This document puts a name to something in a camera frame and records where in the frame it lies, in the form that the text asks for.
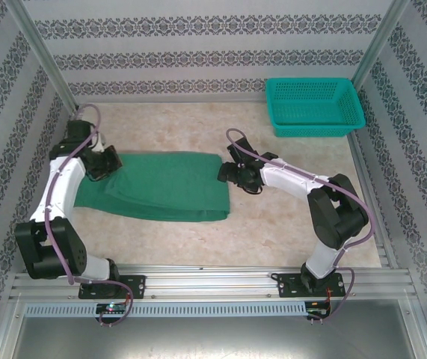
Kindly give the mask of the aluminium frame post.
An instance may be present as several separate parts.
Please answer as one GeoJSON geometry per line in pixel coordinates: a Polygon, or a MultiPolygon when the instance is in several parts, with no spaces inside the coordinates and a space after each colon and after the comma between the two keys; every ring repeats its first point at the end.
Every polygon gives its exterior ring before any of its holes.
{"type": "Polygon", "coordinates": [[[393,29],[396,27],[397,22],[400,20],[406,7],[409,5],[410,0],[392,0],[387,9],[378,30],[375,32],[372,41],[370,42],[367,50],[361,59],[358,68],[356,69],[351,82],[356,91],[361,89],[366,77],[369,74],[372,66],[381,54],[382,49],[387,43],[388,37],[391,35],[393,29]]]}
{"type": "Polygon", "coordinates": [[[48,46],[37,29],[34,20],[30,17],[23,0],[4,0],[4,2],[20,31],[28,41],[31,49],[37,57],[37,60],[45,70],[63,104],[69,111],[75,113],[78,110],[79,105],[59,70],[53,55],[49,51],[48,46]]]}

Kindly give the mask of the grey metal panel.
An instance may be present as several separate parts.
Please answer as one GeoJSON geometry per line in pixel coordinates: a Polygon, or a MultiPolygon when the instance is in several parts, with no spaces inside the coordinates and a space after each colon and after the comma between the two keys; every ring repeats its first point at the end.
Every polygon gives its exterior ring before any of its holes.
{"type": "Polygon", "coordinates": [[[0,359],[427,359],[427,327],[408,299],[350,301],[308,322],[269,302],[263,316],[181,316],[184,303],[138,304],[102,328],[78,304],[18,303],[0,359]]]}

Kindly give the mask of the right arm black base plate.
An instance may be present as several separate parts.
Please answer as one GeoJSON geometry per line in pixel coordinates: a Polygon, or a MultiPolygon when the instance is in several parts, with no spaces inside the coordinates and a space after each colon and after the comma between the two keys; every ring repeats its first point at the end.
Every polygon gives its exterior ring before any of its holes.
{"type": "Polygon", "coordinates": [[[343,297],[345,286],[342,275],[333,272],[322,279],[312,278],[308,285],[300,273],[273,273],[270,278],[277,283],[281,298],[343,297]]]}

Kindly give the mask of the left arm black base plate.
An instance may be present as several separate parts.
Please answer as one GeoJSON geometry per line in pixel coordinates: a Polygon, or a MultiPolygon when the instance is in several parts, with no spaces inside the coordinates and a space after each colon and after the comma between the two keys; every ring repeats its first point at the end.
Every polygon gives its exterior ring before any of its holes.
{"type": "MultiPolygon", "coordinates": [[[[144,275],[121,275],[118,280],[132,291],[134,299],[143,299],[146,277],[144,275]]],[[[83,283],[79,287],[78,297],[87,299],[125,299],[129,294],[124,286],[118,284],[83,283]]]]}

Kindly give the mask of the aluminium table end rail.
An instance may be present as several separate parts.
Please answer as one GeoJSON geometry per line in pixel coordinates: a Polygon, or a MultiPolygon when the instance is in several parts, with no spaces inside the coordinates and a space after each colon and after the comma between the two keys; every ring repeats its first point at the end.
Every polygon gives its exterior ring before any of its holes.
{"type": "Polygon", "coordinates": [[[81,98],[78,100],[79,104],[83,103],[94,103],[94,104],[138,104],[138,103],[240,103],[240,102],[252,102],[252,103],[266,103],[265,94],[253,93],[252,95],[247,94],[212,94],[212,95],[188,95],[188,96],[158,96],[148,97],[141,96],[138,98],[103,98],[94,97],[93,99],[81,98]]]}

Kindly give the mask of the teal plastic mesh basket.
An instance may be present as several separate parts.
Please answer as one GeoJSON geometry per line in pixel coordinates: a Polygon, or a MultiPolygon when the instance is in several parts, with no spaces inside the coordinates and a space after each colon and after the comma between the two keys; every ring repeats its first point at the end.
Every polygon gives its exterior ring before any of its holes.
{"type": "Polygon", "coordinates": [[[280,138],[343,137],[366,124],[357,92],[346,78],[268,79],[265,96],[280,138]]]}

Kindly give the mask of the green cloth towel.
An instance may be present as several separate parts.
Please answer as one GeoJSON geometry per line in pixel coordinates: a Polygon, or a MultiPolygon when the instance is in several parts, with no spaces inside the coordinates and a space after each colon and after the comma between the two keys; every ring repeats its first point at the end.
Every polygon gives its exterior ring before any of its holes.
{"type": "Polygon", "coordinates": [[[217,154],[121,153],[123,166],[98,182],[83,179],[75,207],[150,221],[223,221],[229,187],[218,181],[217,154]]]}

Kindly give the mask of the aluminium profile beam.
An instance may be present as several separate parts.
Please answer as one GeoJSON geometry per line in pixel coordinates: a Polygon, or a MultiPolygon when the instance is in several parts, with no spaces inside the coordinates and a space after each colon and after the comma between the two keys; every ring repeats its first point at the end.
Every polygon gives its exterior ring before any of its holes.
{"type": "MultiPolygon", "coordinates": [[[[118,266],[125,275],[146,277],[145,301],[279,301],[273,273],[296,273],[298,268],[254,266],[118,266]]],[[[355,269],[350,300],[404,299],[417,296],[407,269],[355,269]]],[[[63,278],[32,280],[16,274],[8,295],[24,302],[68,302],[78,299],[77,286],[63,278]]]]}

